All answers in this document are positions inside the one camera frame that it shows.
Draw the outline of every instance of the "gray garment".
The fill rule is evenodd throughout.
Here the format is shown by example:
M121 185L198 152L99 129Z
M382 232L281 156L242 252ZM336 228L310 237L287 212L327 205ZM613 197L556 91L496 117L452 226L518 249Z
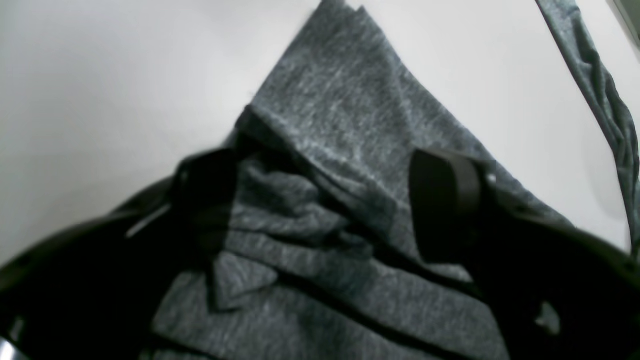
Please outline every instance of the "gray garment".
M632 256L640 261L640 159L636 127L616 91L611 74L582 21L575 0L537 0L551 33L600 124L618 169L618 180L627 209Z
M508 359L466 271L419 257L410 156L467 154L566 220L418 83L364 9L321 3L236 128L230 220L223 206L194 217L211 265L174 282L158 336L224 359Z

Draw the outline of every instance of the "gray fabric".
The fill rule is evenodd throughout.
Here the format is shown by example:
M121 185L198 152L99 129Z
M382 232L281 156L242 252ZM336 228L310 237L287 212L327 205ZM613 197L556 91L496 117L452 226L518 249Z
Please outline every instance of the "gray fabric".
M611 146L627 209L632 255L640 261L640 179L636 127L582 21L575 0L537 0L564 60Z
M466 271L420 260L410 155L483 160L523 205L566 220L418 83L364 9L321 3L236 127L230 220L222 206L195 216L216 250L175 281L158 336L224 359L508 359Z

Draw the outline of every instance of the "heather gray cloth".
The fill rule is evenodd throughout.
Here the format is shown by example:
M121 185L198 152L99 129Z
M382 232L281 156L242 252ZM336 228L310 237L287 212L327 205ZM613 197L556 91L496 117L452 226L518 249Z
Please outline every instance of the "heather gray cloth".
M636 261L640 261L640 159L631 113L620 99L613 78L600 61L575 0L537 2L613 152L627 209L632 255Z
M225 206L195 215L211 265L175 281L158 336L215 359L508 358L466 271L420 260L411 153L483 160L524 206L565 220L418 83L364 9L321 3L236 128L230 220Z

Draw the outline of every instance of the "white background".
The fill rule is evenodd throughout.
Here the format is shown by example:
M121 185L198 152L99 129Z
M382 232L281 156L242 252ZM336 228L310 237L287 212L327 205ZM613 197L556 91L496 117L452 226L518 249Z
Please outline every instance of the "white background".
M525 187L628 249L611 151L535 2L352 3ZM0 263L219 145L317 4L0 3ZM638 52L608 3L579 4L638 119Z

